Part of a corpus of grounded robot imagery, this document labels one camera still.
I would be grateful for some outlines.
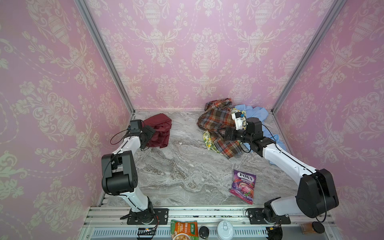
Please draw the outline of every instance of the vent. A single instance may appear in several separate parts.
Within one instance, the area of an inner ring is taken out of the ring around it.
[[[218,239],[217,228],[209,227],[209,238]],[[144,231],[138,231],[137,227],[96,227],[92,234],[94,238],[132,238],[136,239],[138,233]],[[170,227],[158,227],[154,238],[157,239],[170,239]],[[268,237],[268,233],[265,227],[235,227],[233,235],[234,239],[255,238],[255,237]]]

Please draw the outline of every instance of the pink wallpaper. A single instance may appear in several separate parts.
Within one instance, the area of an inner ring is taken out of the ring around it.
[[[277,113],[295,155],[332,172],[344,240],[383,239],[384,1],[347,1]]]
[[[333,0],[87,0],[136,109],[271,108]]]
[[[73,1],[0,2],[0,239],[77,239],[129,113]]]

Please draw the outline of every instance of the marble surface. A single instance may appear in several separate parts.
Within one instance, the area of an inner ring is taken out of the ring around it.
[[[161,112],[136,112],[135,119],[145,120]],[[246,204],[229,193],[233,170],[255,174],[254,204],[293,196],[297,185],[276,165],[256,153],[243,153],[231,159],[207,150],[197,119],[203,112],[165,112],[172,119],[169,144],[134,155],[139,187],[154,205],[227,205]],[[271,115],[264,124],[275,134],[278,128]],[[111,196],[108,206],[126,206]]]

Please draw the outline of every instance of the candy bag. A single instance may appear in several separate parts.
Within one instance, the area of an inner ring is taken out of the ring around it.
[[[197,222],[178,222],[172,220],[170,223],[170,232],[174,240],[199,240]]]
[[[229,190],[229,192],[243,199],[247,203],[253,204],[255,182],[256,175],[234,170],[232,189]]]

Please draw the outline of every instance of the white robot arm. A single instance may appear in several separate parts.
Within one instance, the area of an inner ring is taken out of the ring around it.
[[[268,222],[276,222],[286,214],[305,214],[315,218],[339,205],[331,173],[307,165],[284,151],[272,139],[264,137],[258,118],[248,118],[246,130],[226,128],[224,138],[249,143],[254,152],[272,161],[299,185],[296,196],[264,203],[264,217]]]
[[[153,220],[154,210],[149,198],[137,187],[133,155],[139,148],[145,148],[155,130],[149,126],[142,127],[141,120],[131,121],[128,130],[119,148],[101,159],[104,170],[102,186],[107,194],[117,195],[129,204],[129,216],[148,224]],[[277,222],[286,214],[305,214],[315,218],[339,205],[330,172],[307,165],[281,149],[272,139],[264,137],[258,118],[248,118],[246,130],[228,127],[224,139],[249,143],[254,152],[275,163],[299,185],[296,196],[276,198],[264,204],[263,214],[267,222]],[[123,171],[117,171],[119,166],[124,166]]]

